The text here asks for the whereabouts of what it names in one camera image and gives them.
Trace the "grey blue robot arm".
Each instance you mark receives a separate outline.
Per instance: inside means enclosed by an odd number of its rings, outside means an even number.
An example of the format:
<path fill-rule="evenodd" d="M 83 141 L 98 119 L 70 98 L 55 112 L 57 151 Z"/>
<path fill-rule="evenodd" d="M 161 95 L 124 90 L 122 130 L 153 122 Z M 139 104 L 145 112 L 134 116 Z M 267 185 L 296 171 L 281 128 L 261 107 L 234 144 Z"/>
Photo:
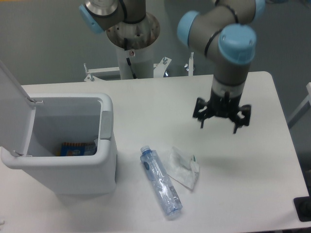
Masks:
<path fill-rule="evenodd" d="M 177 26 L 178 39 L 215 64 L 209 100 L 198 98 L 193 117 L 203 123 L 211 117 L 230 119 L 235 128 L 248 126 L 251 106 L 240 105 L 250 64 L 255 56 L 256 33 L 249 23 L 264 11 L 262 0 L 217 0 L 212 11 L 185 13 Z M 151 78 L 152 56 L 146 49 L 159 37 L 158 20 L 143 0 L 86 0 L 79 6 L 94 33 L 106 32 L 119 49 L 122 79 Z"/>

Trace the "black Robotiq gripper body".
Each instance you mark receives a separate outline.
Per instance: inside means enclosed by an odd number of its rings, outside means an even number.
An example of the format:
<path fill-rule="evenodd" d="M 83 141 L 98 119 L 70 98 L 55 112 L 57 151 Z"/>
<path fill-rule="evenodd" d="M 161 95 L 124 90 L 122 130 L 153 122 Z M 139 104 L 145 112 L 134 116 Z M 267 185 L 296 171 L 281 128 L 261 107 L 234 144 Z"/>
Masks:
<path fill-rule="evenodd" d="M 207 118 L 222 117 L 235 119 L 239 111 L 241 97 L 242 94 L 236 97 L 230 97 L 228 95 L 221 97 L 212 89 L 207 105 Z"/>

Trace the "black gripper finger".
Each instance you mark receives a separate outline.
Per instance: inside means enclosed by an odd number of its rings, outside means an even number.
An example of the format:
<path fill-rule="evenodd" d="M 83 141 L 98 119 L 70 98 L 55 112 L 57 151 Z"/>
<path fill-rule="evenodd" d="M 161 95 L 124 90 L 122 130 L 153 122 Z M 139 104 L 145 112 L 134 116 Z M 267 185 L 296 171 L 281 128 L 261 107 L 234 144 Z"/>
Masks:
<path fill-rule="evenodd" d="M 249 104 L 243 105 L 238 108 L 238 111 L 235 114 L 235 118 L 234 118 L 234 123 L 235 123 L 234 130 L 233 130 L 234 134 L 237 132 L 238 128 L 241 128 L 243 126 L 249 126 L 251 110 L 252 110 L 252 106 Z"/>
<path fill-rule="evenodd" d="M 202 129 L 204 126 L 204 121 L 211 118 L 209 101 L 205 101 L 202 98 L 197 98 L 192 117 L 196 118 L 201 123 L 200 128 Z"/>

